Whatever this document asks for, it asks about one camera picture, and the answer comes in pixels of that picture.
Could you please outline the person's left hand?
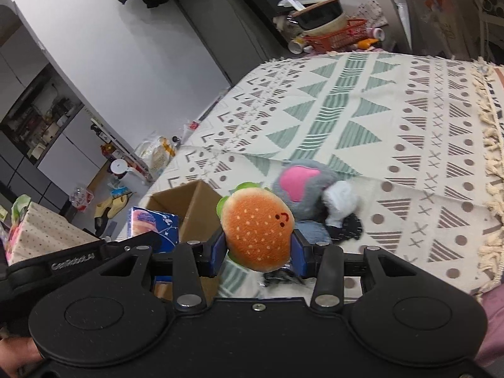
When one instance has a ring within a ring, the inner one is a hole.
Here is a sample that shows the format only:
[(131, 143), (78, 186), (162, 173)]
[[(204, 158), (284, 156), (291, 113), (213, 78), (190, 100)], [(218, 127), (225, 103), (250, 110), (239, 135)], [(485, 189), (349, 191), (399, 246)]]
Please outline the person's left hand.
[(9, 337), (0, 342), (1, 377), (17, 377), (19, 369), (42, 359), (32, 338)]

